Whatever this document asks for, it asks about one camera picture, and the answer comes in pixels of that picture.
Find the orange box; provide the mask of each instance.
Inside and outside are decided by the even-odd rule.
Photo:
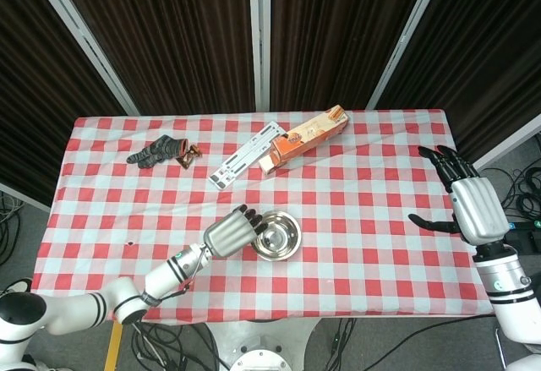
[[[342,132],[349,118],[340,105],[292,128],[272,140],[269,154],[260,159],[265,174],[275,171],[297,155]]]

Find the dark curtain panel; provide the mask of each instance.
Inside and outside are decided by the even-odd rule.
[[[124,113],[47,0],[0,9],[0,183],[50,205],[74,120]]]
[[[416,0],[272,0],[270,109],[364,109]]]
[[[541,113],[541,0],[432,0],[378,104],[425,107],[472,160]]]
[[[249,0],[74,0],[145,115],[251,112]]]

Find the robotic arm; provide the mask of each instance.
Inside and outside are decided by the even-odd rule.
[[[251,243],[266,229],[261,219],[255,210],[239,206],[205,231],[203,244],[192,244],[153,269],[145,277],[142,293],[131,278],[123,277],[98,292],[75,297],[43,297],[29,292],[1,295],[0,371],[35,370],[21,359],[30,338],[40,328],[53,335],[85,330],[100,325],[111,311],[123,325],[141,320],[164,297],[185,293],[211,256],[228,257]],[[178,286],[178,292],[166,296]]]
[[[460,232],[466,243],[475,246],[473,263],[504,334],[520,343],[541,344],[541,308],[515,249],[503,244],[509,225],[492,184],[454,150],[440,145],[438,151],[419,147],[419,154],[430,159],[449,193],[453,221],[409,218],[430,231]],[[541,369],[541,356],[523,358],[507,369]]]

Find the metal bowl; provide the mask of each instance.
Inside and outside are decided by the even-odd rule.
[[[286,212],[271,211],[263,214],[263,223],[269,226],[253,242],[255,252],[268,261],[288,259],[301,244],[301,228]]]

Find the red and white checkered tablecloth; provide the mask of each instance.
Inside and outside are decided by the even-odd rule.
[[[196,323],[286,316],[491,312],[457,235],[426,232],[409,213],[451,218],[451,204],[417,146],[454,146],[437,110],[348,112],[343,133],[265,177],[255,165],[218,191],[207,177],[270,121],[288,130],[318,112],[189,117],[91,117],[66,147],[34,288],[46,295],[94,291],[119,276],[144,276],[234,207],[285,210],[302,246],[268,262],[248,246],[214,259],[186,295],[147,319]],[[185,171],[151,170],[126,157],[163,134],[204,153]]]

